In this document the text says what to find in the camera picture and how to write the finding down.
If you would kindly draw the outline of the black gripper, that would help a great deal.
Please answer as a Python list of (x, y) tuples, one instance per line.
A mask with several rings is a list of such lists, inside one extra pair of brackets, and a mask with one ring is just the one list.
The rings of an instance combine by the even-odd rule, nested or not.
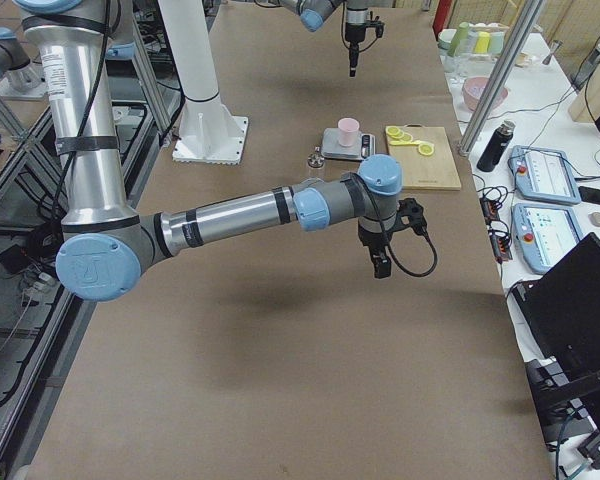
[(366, 25), (346, 22), (344, 24), (344, 40), (348, 46), (349, 77), (356, 76), (359, 61), (359, 44), (366, 37)]
[(376, 279), (390, 277), (391, 259), (387, 253), (387, 241), (385, 236), (382, 233), (359, 229), (358, 238), (362, 245), (368, 249), (370, 259), (374, 266), (374, 277)]

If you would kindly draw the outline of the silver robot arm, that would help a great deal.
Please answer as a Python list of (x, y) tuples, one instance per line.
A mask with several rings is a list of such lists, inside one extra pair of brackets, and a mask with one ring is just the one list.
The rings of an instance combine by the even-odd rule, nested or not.
[(351, 78), (357, 74), (360, 55), (384, 35), (385, 24), (370, 10), (368, 1), (281, 0), (271, 1), (271, 4), (296, 14), (310, 32), (318, 31), (341, 7), (340, 34), (348, 52)]
[(129, 292), (151, 266), (186, 248), (298, 222), (306, 231), (356, 219), (378, 278), (389, 276), (391, 234), (402, 226), (402, 171), (390, 156), (365, 159), (325, 182), (239, 197), (170, 214), (139, 215), (127, 201), (104, 65), (130, 29), (127, 1), (22, 1), (26, 38), (39, 49), (63, 165), (68, 211), (55, 269), (76, 296), (109, 301)]

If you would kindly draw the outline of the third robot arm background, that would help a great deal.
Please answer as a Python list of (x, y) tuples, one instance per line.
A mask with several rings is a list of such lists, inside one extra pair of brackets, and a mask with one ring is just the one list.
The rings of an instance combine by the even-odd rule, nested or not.
[(42, 69), (34, 64), (15, 33), (0, 27), (0, 95), (37, 100), (46, 92)]

